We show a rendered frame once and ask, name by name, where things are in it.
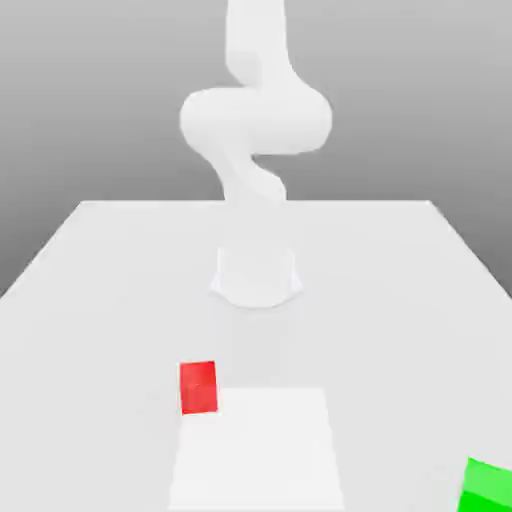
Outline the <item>small red cube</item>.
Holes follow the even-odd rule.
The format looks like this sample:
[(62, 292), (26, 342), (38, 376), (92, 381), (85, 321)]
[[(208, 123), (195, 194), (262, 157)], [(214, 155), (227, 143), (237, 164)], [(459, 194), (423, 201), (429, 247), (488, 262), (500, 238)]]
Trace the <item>small red cube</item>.
[(214, 361), (184, 362), (179, 365), (179, 391), (183, 415), (218, 410)]

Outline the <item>small green cube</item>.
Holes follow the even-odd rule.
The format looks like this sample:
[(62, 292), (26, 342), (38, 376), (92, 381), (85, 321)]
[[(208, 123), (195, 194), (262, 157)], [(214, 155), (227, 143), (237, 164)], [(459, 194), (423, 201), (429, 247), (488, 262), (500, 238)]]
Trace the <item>small green cube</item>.
[(457, 512), (512, 512), (512, 470), (469, 458)]

